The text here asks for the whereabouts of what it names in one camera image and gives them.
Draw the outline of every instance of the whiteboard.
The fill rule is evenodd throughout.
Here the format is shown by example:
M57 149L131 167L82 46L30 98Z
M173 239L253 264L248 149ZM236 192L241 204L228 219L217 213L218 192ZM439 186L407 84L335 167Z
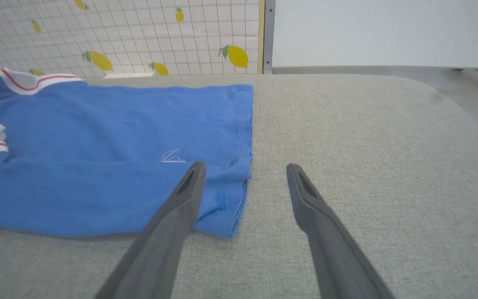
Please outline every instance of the whiteboard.
M478 68L478 0L277 0L273 68Z

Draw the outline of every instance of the lemon print wallpaper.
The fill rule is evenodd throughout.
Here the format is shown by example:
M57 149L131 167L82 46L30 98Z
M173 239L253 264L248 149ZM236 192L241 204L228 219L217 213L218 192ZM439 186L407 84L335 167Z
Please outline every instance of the lemon print wallpaper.
M0 0L0 69L85 79L257 74L259 6L260 0Z

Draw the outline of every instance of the yellow lemon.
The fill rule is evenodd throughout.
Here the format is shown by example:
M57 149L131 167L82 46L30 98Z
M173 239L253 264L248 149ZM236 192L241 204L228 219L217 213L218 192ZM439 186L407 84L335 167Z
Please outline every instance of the yellow lemon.
M95 64L103 71L113 71L112 63L106 56L96 51L86 51L82 53L82 59L87 60L89 63Z
M82 10L88 10L90 8L87 4L84 4L82 0L75 0L75 5L76 7L82 9Z
M159 75L162 76L169 76L169 70L161 63L150 63L149 67L152 68L153 71L156 71Z
M35 32L40 33L41 32L40 25L38 25L38 23L36 23L36 21L34 20L31 20L31 22L32 22L32 28L34 28Z
M224 57L224 59L229 56L230 62L238 68L248 67L248 55L243 49L237 46L226 45L226 47L222 47L221 49L219 49L219 57L220 54L222 54L222 57Z
M33 74L35 76L43 76L44 72L42 72L41 70L30 69L29 74Z
M183 20L184 20L184 12L182 11L182 9L180 7L177 7L176 8L176 21L178 23L182 23Z

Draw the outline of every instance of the gray fabric table surface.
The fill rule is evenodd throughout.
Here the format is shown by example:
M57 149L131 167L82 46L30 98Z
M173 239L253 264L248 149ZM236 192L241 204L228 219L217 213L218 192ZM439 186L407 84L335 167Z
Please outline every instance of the gray fabric table surface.
M302 165L398 299L478 299L478 123L388 76L93 80L254 84L254 161L239 233L192 233L173 298L318 298L285 166ZM0 299L93 298L134 235L63 240L0 229Z

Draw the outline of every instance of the gray floor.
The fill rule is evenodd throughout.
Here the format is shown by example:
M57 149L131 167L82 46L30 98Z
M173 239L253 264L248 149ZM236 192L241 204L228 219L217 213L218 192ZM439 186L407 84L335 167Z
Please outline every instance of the gray floor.
M392 74L434 87L478 121L478 73L474 70L399 69Z
M450 97L478 121L478 72L475 70L449 70L439 68L288 68L273 69L276 74L379 74L413 79L434 87Z

